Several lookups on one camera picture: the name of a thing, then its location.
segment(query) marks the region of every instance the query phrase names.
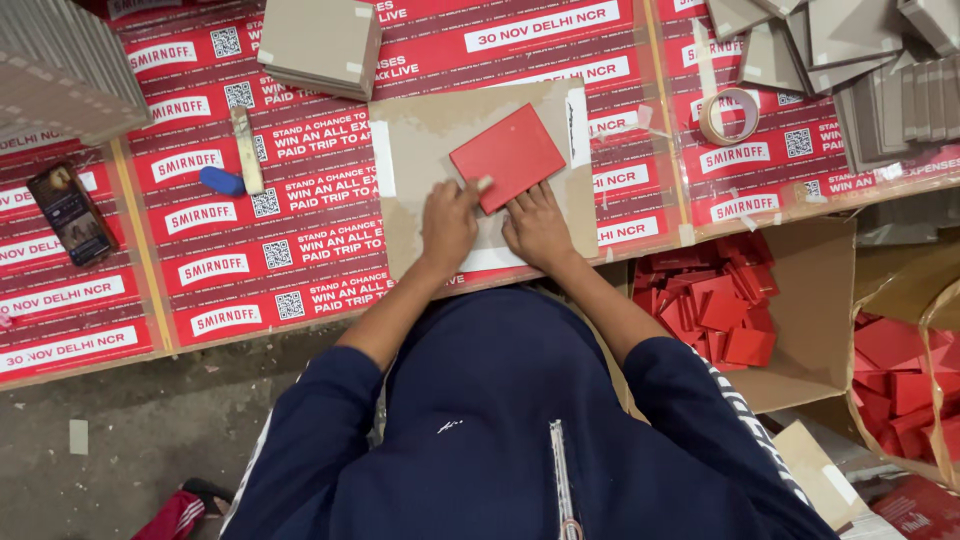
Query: smartphone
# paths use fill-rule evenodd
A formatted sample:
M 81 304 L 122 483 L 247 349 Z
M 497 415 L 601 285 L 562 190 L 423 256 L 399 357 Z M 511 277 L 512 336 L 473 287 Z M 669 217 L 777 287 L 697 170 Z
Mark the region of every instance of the smartphone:
M 77 266 L 89 266 L 117 248 L 73 165 L 58 163 L 27 182 L 27 189 Z

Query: red fabric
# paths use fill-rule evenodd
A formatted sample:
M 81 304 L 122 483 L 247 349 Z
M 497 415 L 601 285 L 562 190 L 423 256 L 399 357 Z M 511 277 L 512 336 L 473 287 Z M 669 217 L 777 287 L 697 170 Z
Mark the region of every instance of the red fabric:
M 178 491 L 131 540 L 183 540 L 203 516 L 203 501 L 192 493 Z

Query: person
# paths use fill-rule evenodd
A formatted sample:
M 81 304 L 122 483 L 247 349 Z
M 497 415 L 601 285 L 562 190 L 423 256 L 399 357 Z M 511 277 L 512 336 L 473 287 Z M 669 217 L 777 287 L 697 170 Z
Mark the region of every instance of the person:
M 503 235 L 599 330 L 650 424 L 556 300 L 510 286 L 427 309 L 478 198 L 434 186 L 422 255 L 277 399 L 221 538 L 836 537 L 726 379 L 574 251 L 546 182 L 507 205 Z

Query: concrete floor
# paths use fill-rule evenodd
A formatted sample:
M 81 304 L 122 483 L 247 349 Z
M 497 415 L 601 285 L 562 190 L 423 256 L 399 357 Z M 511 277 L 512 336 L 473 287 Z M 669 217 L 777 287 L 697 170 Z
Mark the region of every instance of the concrete floor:
M 0 540 L 129 539 L 190 477 L 236 489 L 271 404 L 342 328 L 0 394 Z M 69 452 L 71 419 L 89 423 L 89 455 Z

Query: table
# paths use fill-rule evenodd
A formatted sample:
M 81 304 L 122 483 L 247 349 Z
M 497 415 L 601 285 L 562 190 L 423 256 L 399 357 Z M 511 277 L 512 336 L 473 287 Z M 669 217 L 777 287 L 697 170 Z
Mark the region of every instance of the table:
M 155 125 L 84 148 L 39 131 L 0 141 L 0 388 L 351 317 L 393 285 L 366 106 L 274 82 L 256 62 L 262 4 L 153 8 L 89 0 L 125 43 Z M 960 181 L 960 145 L 851 175 L 829 98 L 757 88 L 757 133 L 700 134 L 742 37 L 712 38 L 703 0 L 387 0 L 374 99 L 583 77 L 601 254 L 593 263 Z M 228 109 L 250 110 L 267 192 L 197 181 L 239 171 Z M 737 121 L 729 108 L 727 119 Z M 76 163 L 121 242 L 72 266 L 24 187 Z M 530 279 L 455 276 L 443 294 Z

